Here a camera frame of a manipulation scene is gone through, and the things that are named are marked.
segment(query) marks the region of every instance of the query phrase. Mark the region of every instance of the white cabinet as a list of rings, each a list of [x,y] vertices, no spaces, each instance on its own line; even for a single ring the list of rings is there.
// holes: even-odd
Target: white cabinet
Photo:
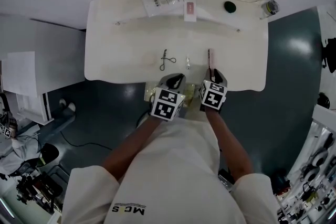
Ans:
[[[0,16],[3,89],[38,97],[84,81],[85,33]]]

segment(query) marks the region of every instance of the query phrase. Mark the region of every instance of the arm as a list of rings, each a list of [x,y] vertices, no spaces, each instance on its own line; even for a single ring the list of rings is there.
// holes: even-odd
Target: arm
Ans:
[[[226,126],[220,114],[209,107],[205,107],[205,113],[234,180],[237,181],[244,175],[252,174],[252,163],[246,151]]]
[[[16,137],[17,124],[14,118],[9,119],[9,129],[12,131],[10,134],[10,139],[12,140],[12,147],[17,156],[22,159],[22,162],[26,159],[26,149],[25,144],[22,141],[19,141]]]
[[[161,122],[162,120],[159,118],[149,116],[119,147],[113,150],[102,167],[114,176],[116,180],[119,180],[126,173],[134,157]]]

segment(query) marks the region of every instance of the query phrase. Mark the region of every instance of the white shirt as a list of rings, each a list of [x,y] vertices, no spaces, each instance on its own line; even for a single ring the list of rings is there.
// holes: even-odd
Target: white shirt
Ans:
[[[71,172],[62,224],[277,223],[270,179],[219,181],[219,148],[208,123],[162,123],[119,183],[100,166]]]
[[[36,124],[21,135],[37,139],[37,131],[40,130]],[[38,143],[35,139],[20,137],[10,139],[0,134],[0,173],[10,175],[18,170],[21,164],[33,158],[38,158]]]

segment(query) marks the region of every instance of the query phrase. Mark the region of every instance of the gray floor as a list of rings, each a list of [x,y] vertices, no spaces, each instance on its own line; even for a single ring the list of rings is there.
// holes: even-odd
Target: gray floor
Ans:
[[[307,136],[317,101],[321,75],[320,26],[315,9],[269,24],[266,87],[262,92],[229,92],[222,116],[250,154],[255,170],[270,175],[290,169]],[[85,81],[53,91],[50,106],[59,98],[72,101],[77,118],[63,133],[74,144],[96,142],[115,148],[135,128],[148,104],[145,84]],[[94,145],[72,147],[58,135],[51,143],[60,150],[61,165],[99,165],[109,151]]]

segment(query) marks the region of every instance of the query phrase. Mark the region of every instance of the black cable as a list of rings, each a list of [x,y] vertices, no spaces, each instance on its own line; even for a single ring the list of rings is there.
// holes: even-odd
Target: black cable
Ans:
[[[164,71],[164,68],[165,68],[164,60],[168,60],[168,61],[170,61],[170,62],[172,62],[172,63],[176,63],[176,58],[174,58],[174,57],[172,57],[172,58],[166,58],[166,54],[167,54],[167,49],[164,50],[164,52],[163,52],[163,56],[162,56],[162,58],[161,58],[161,59],[163,60],[163,64],[160,65],[160,70],[161,70],[161,71]]]
[[[107,150],[113,150],[113,149],[111,149],[111,148],[109,148],[109,147],[107,147],[107,146],[103,146],[103,145],[101,145],[101,144],[98,144],[98,143],[94,143],[94,142],[90,142],[90,143],[86,143],[86,144],[82,144],[82,145],[73,145],[73,144],[71,144],[66,138],[65,138],[65,136],[63,135],[63,133],[62,133],[62,131],[59,131],[60,133],[61,133],[61,135],[63,136],[63,138],[64,138],[64,140],[70,145],[70,146],[74,146],[74,147],[82,147],[82,146],[87,146],[87,145],[95,145],[95,146],[101,146],[101,147],[103,147],[103,148],[106,148]]]

